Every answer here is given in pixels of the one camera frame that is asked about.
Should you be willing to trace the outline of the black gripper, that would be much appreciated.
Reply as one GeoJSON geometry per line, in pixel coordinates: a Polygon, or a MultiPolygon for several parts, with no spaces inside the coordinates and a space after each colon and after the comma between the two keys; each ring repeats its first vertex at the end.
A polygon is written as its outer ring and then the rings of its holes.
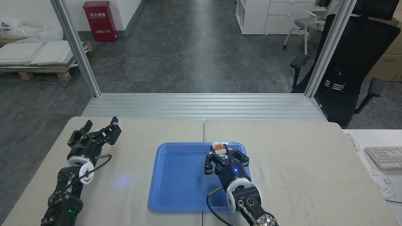
{"type": "Polygon", "coordinates": [[[92,163],[96,163],[98,160],[95,157],[101,155],[102,146],[105,143],[114,145],[120,136],[122,130],[118,125],[118,121],[117,117],[113,117],[107,127],[97,132],[92,132],[91,137],[89,136],[89,131],[93,123],[90,120],[80,130],[73,131],[68,141],[68,145],[71,147],[69,158],[72,156],[85,156],[92,163]]]}
{"type": "Polygon", "coordinates": [[[228,150],[227,158],[229,164],[216,153],[210,153],[205,159],[205,175],[216,172],[223,188],[228,188],[230,183],[238,178],[246,178],[251,181],[250,176],[244,169],[249,165],[249,158],[239,150],[228,150]]]}

